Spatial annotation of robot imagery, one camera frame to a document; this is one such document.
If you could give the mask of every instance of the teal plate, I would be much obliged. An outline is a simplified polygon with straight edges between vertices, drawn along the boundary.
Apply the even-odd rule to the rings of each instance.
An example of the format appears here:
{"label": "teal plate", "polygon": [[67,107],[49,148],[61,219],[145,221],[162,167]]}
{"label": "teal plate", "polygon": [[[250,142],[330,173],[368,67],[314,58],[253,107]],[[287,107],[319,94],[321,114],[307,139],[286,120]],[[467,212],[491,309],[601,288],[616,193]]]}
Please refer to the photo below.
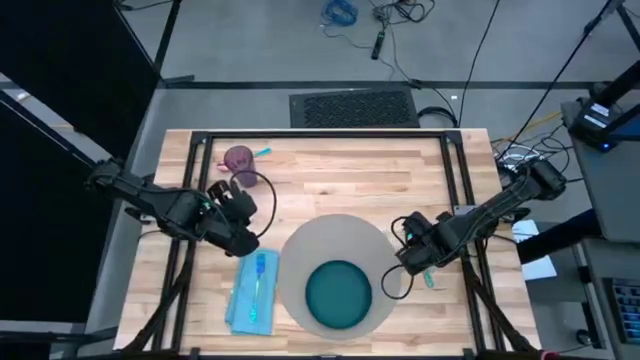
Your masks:
{"label": "teal plate", "polygon": [[334,260],[313,271],[305,291],[313,317],[331,329],[348,329],[367,316],[371,307],[371,284],[359,267]]}

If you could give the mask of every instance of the blue toothbrush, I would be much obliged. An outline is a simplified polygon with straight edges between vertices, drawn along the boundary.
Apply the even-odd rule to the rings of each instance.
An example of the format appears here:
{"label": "blue toothbrush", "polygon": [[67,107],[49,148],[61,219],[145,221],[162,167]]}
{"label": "blue toothbrush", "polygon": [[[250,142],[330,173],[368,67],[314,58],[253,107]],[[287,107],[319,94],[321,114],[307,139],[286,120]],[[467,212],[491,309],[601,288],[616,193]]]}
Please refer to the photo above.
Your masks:
{"label": "blue toothbrush", "polygon": [[258,293],[260,292],[260,280],[262,279],[262,274],[264,274],[265,268],[265,256],[264,254],[258,254],[258,258],[256,259],[256,293],[253,296],[253,306],[251,306],[251,313],[249,314],[249,321],[252,324],[255,324],[258,321]]}

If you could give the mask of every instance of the floor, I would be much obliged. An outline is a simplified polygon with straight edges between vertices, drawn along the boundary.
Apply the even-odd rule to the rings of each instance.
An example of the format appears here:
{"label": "floor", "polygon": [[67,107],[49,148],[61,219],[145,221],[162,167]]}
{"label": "floor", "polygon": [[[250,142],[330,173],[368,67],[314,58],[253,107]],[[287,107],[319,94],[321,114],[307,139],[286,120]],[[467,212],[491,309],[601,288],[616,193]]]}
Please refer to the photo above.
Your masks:
{"label": "floor", "polygon": [[[395,26],[398,64],[412,78],[465,81],[495,1],[441,0],[424,22]],[[127,4],[142,6],[153,2],[128,0]],[[352,2],[359,9],[357,23],[349,28],[330,28],[327,33],[344,34],[353,43],[368,46],[373,43],[379,25],[370,16],[368,0]],[[392,74],[388,66],[370,60],[369,50],[357,49],[342,37],[326,37],[320,27],[324,3],[325,0],[184,0],[162,75],[168,78],[193,74],[198,81],[402,79],[399,71]],[[583,27],[604,3],[604,0],[502,1],[478,57],[473,80],[551,81],[577,44]],[[627,1],[627,7],[640,12],[640,0]],[[124,13],[152,58],[169,9],[170,5],[161,5]],[[393,46],[388,38],[381,57],[394,63]],[[619,17],[613,15],[585,42],[561,80],[611,80],[637,59],[638,50]],[[158,90],[139,135],[135,158],[130,159],[132,170],[141,175],[154,171],[166,129],[287,128],[288,96],[316,91],[330,89]],[[444,106],[442,99],[431,90],[412,92],[418,109],[428,105]],[[459,113],[462,90],[441,89],[441,92]],[[463,126],[487,128],[491,138],[509,136],[527,119],[542,94],[542,90],[469,90]],[[535,118],[558,111],[563,101],[585,95],[583,90],[552,91]],[[638,100],[640,92],[628,95],[627,101],[637,103]],[[36,99],[24,104],[43,111],[41,118],[45,121],[51,118],[44,114],[46,109],[41,109]],[[523,139],[548,132],[557,124],[559,120],[535,128]],[[440,118],[428,117],[421,119],[421,125],[448,126]],[[84,141],[68,129],[61,132]],[[565,144],[570,142],[564,129],[558,132],[557,139]],[[100,149],[90,151],[97,158],[104,156]],[[581,177],[575,156],[571,152],[569,156],[565,175]],[[559,154],[551,161],[562,167],[567,160]],[[569,185],[559,199],[528,206],[533,210],[533,219],[560,222],[591,205],[584,185],[576,182]],[[138,231],[136,226],[125,218],[116,224],[88,328],[117,325],[119,304],[128,283],[128,261],[135,251],[131,239]],[[573,327],[582,326],[580,320],[576,320],[580,316],[573,309],[562,310],[566,309],[564,304],[562,309],[554,306],[534,302],[543,345],[555,350],[572,348],[576,343],[570,334]],[[580,355],[592,354],[587,350]]]}

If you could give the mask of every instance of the light blue cloth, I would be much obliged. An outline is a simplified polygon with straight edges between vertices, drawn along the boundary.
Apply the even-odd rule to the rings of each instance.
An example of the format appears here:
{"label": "light blue cloth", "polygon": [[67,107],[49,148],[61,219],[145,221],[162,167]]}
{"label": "light blue cloth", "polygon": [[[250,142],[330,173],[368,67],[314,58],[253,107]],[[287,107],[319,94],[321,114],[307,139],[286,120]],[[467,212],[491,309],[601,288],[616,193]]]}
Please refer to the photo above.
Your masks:
{"label": "light blue cloth", "polygon": [[[249,315],[256,293],[256,260],[259,254],[265,256],[264,274],[260,279],[257,298],[258,318],[251,323]],[[225,322],[231,326],[232,334],[271,335],[273,328],[273,303],[275,300],[278,261],[280,255],[275,250],[258,249],[240,258],[233,290],[225,314]]]}

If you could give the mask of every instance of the black panel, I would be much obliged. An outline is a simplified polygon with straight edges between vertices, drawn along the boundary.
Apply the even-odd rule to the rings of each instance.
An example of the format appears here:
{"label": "black panel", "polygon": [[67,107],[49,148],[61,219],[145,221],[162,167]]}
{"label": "black panel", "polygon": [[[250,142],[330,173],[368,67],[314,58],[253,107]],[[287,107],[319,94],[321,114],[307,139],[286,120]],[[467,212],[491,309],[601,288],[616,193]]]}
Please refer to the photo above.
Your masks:
{"label": "black panel", "polygon": [[0,72],[126,158],[159,77],[112,2],[9,1],[0,24]]}
{"label": "black panel", "polygon": [[90,166],[12,107],[0,102],[0,319],[85,322],[112,202],[84,189]]}

